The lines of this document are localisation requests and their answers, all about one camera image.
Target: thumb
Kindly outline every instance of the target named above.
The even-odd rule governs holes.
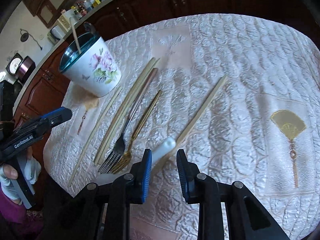
[[[16,171],[16,169],[8,164],[3,165],[3,173],[4,173],[5,177],[7,177],[8,179],[17,179],[18,178],[18,172]]]

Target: white dial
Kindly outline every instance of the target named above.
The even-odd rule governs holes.
[[[20,62],[21,62],[21,59],[18,58],[18,57],[14,58],[14,59],[10,62],[9,70],[10,70],[10,72],[11,72],[12,74],[15,74],[15,73],[16,73],[17,68],[18,68]]]

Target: white floral cup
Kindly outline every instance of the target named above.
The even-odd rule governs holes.
[[[61,58],[59,71],[97,97],[103,97],[118,84],[121,72],[101,37],[85,33],[78,40],[81,54],[72,42]]]

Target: metal screw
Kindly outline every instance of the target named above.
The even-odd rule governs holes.
[[[94,190],[97,187],[95,183],[89,183],[87,185],[87,190]]]
[[[198,173],[197,174],[197,178],[198,179],[205,179],[207,177],[207,175],[205,175],[204,173]]]
[[[235,187],[242,188],[243,187],[243,183],[241,181],[235,181]]]
[[[127,173],[127,174],[124,175],[123,178],[126,179],[126,180],[130,180],[130,179],[133,179],[133,175],[131,173]]]

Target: quilted white tablecloth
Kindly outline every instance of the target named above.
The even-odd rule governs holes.
[[[164,94],[133,145],[132,162],[167,136],[177,138],[219,78],[227,74],[226,85],[181,148],[189,161],[217,181],[242,181],[290,239],[300,239],[316,227],[320,221],[320,53],[309,38],[260,18],[206,14],[147,25],[106,43],[123,73],[124,89],[91,141],[70,188],[67,184],[78,156],[115,90],[88,111],[77,135],[84,101],[90,95],[71,82],[62,105],[72,110],[72,120],[52,130],[44,149],[48,173],[67,192],[74,196],[94,180],[99,167],[93,159],[115,112],[150,58],[161,57],[159,74],[125,135],[128,142],[142,113],[162,89]],[[279,110],[293,112],[305,124],[291,142],[272,121]],[[295,170],[292,147],[297,155]],[[175,158],[152,177],[146,203],[132,207],[134,225],[142,228],[133,239],[196,239],[198,205],[187,205],[182,197]],[[227,239],[226,217],[224,225]]]

